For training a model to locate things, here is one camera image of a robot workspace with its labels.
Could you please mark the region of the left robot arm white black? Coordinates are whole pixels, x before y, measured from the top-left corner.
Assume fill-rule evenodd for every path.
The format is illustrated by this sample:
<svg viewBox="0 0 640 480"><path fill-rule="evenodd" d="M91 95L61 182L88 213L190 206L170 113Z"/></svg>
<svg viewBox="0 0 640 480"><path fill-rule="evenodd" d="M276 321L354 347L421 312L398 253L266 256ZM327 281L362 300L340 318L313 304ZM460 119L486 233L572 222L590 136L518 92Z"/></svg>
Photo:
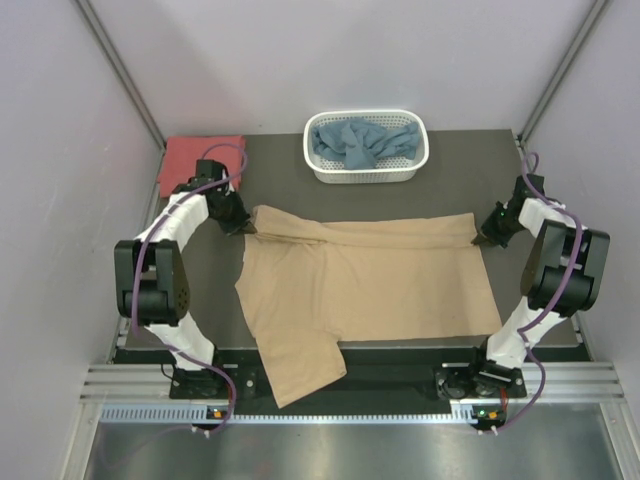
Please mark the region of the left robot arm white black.
<svg viewBox="0 0 640 480"><path fill-rule="evenodd" d="M178 185L151 225L114 248L116 303L133 329L143 328L175 359L172 381L204 397L231 390L216 366L217 348L190 313L182 251L201 224L212 220L226 235L253 231L250 214L222 163L199 159L195 174Z"/></svg>

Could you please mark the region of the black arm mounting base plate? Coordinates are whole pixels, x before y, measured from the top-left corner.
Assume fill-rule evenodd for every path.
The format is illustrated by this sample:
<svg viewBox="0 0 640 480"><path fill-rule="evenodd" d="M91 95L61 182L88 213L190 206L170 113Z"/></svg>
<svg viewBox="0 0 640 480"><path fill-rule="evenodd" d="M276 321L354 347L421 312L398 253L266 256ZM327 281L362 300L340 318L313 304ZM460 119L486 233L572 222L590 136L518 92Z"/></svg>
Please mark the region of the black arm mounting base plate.
<svg viewBox="0 0 640 480"><path fill-rule="evenodd" d="M451 400L523 399L520 371L495 373L481 384L476 358L464 348L356 348L342 351L347 373L329 385L280 408L255 349L223 349L217 365L237 389L241 414L407 414L443 413Z"/></svg>

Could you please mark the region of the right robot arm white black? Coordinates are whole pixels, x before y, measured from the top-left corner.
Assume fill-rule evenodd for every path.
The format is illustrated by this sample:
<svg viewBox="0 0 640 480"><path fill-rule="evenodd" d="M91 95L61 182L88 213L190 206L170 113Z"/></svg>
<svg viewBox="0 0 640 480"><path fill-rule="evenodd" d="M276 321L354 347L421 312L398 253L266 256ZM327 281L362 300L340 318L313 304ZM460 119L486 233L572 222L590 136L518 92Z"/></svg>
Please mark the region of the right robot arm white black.
<svg viewBox="0 0 640 480"><path fill-rule="evenodd" d="M521 231L534 238L521 300L466 372L469 388L479 396L516 390L533 347L559 323L591 309L600 291L610 235L585 227L563 204L545 197L542 176L519 176L511 199L496 204L472 243L505 248Z"/></svg>

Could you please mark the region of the beige t shirt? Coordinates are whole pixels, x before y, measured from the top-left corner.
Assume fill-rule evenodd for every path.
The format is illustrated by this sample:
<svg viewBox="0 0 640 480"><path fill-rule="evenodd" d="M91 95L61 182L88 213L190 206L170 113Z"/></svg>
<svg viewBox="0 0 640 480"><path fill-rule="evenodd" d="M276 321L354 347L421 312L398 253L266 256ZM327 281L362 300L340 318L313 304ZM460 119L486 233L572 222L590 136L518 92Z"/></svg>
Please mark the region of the beige t shirt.
<svg viewBox="0 0 640 480"><path fill-rule="evenodd" d="M501 327L475 219L303 219L261 205L236 283L275 403L341 379L343 342L490 335Z"/></svg>

